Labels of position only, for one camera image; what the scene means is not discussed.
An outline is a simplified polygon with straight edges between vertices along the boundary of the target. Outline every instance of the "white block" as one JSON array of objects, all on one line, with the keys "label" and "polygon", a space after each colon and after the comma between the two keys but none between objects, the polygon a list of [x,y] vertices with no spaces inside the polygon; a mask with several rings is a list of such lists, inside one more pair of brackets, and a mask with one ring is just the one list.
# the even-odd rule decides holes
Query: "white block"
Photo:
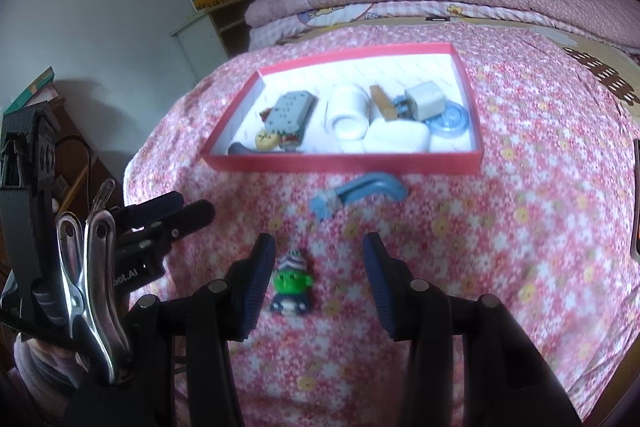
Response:
[{"label": "white block", "polygon": [[444,112],[446,97],[435,82],[405,89],[404,95],[416,121],[424,121]]},{"label": "white block", "polygon": [[369,126],[364,137],[364,152],[372,153],[412,153],[427,152],[431,133],[425,123],[414,120],[394,120],[382,118]]}]

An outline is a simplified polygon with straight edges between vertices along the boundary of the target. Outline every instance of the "metal rivet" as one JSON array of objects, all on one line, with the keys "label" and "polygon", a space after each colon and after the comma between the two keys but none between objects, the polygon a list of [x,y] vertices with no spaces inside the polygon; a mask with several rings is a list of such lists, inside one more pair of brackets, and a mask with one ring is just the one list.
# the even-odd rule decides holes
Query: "metal rivet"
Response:
[{"label": "metal rivet", "polygon": [[207,288],[209,288],[209,291],[211,293],[221,293],[226,290],[227,286],[228,284],[224,279],[215,279],[209,283],[209,286],[207,286]]},{"label": "metal rivet", "polygon": [[487,293],[487,295],[483,295],[482,304],[484,304],[487,308],[497,308],[500,305],[500,299],[498,299],[495,295],[491,295],[491,293]]},{"label": "metal rivet", "polygon": [[409,286],[417,292],[426,292],[429,289],[429,283],[424,279],[414,279],[409,283]]},{"label": "metal rivet", "polygon": [[149,308],[156,303],[156,296],[147,294],[138,299],[138,306],[141,308]]}]

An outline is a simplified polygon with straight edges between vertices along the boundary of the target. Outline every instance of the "white jar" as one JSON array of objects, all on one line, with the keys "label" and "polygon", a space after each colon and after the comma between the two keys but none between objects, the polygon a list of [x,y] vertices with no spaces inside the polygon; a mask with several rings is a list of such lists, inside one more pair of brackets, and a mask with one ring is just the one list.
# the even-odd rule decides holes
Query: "white jar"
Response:
[{"label": "white jar", "polygon": [[329,97],[324,129],[338,140],[360,140],[369,129],[369,95],[357,84],[338,84]]}]

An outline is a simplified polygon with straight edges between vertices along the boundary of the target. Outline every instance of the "wooden block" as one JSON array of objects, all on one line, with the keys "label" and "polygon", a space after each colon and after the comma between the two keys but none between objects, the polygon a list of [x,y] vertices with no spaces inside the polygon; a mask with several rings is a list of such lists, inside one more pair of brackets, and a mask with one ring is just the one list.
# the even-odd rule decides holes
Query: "wooden block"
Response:
[{"label": "wooden block", "polygon": [[382,113],[382,118],[384,118],[385,121],[389,122],[398,119],[398,112],[396,111],[396,108],[380,86],[369,86],[369,92],[371,93],[371,98],[378,106],[380,113]]}]

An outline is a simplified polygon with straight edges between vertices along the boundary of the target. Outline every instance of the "brown pattern on blanket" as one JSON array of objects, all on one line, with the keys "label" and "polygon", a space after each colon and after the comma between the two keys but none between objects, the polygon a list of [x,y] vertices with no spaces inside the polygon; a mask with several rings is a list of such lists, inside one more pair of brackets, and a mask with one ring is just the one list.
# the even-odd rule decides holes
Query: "brown pattern on blanket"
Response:
[{"label": "brown pattern on blanket", "polygon": [[601,60],[585,52],[579,52],[571,48],[563,48],[570,57],[575,58],[583,66],[586,66],[591,73],[607,87],[618,99],[634,105],[640,103],[640,98],[635,94],[634,88],[611,66],[607,66]]}]

